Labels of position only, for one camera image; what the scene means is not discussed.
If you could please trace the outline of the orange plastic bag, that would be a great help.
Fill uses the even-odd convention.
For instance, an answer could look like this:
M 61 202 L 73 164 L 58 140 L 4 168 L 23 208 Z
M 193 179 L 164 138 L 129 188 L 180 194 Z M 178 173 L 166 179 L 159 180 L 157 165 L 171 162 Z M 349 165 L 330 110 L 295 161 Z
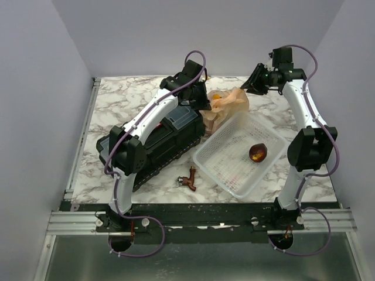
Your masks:
M 220 94 L 221 98 L 212 100 L 213 94 Z M 208 93 L 208 98 L 212 110 L 200 111 L 208 135 L 215 133 L 234 114 L 247 112 L 250 107 L 246 92 L 238 87 L 225 91 L 212 90 Z

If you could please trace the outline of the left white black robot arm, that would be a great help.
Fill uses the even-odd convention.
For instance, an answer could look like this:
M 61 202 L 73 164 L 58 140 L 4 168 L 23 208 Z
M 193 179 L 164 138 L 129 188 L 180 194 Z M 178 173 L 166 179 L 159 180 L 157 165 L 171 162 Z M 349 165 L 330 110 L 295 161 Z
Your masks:
M 146 140 L 156 126 L 182 101 L 191 108 L 209 109 L 206 86 L 200 80 L 206 74 L 206 63 L 199 64 L 186 59 L 182 71 L 164 78 L 159 90 L 145 108 L 122 127 L 114 127 L 110 133 L 109 155 L 104 173 L 114 178 L 110 208 L 115 211 L 110 225 L 117 231 L 129 227 L 127 212 L 132 206 L 132 190 L 137 174 L 146 162 Z

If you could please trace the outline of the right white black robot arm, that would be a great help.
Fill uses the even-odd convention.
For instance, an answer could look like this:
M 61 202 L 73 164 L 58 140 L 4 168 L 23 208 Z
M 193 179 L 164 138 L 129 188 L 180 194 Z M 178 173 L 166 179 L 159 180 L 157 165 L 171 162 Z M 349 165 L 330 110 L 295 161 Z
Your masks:
M 287 149 L 290 164 L 285 185 L 271 207 L 270 224 L 283 229 L 301 214 L 301 199 L 311 177 L 326 164 L 332 152 L 338 152 L 335 140 L 338 131 L 320 116 L 308 88 L 303 69 L 295 68 L 289 44 L 274 49 L 269 57 L 272 65 L 258 63 L 240 87 L 248 93 L 266 95 L 276 90 L 284 96 L 294 115 L 298 133 Z

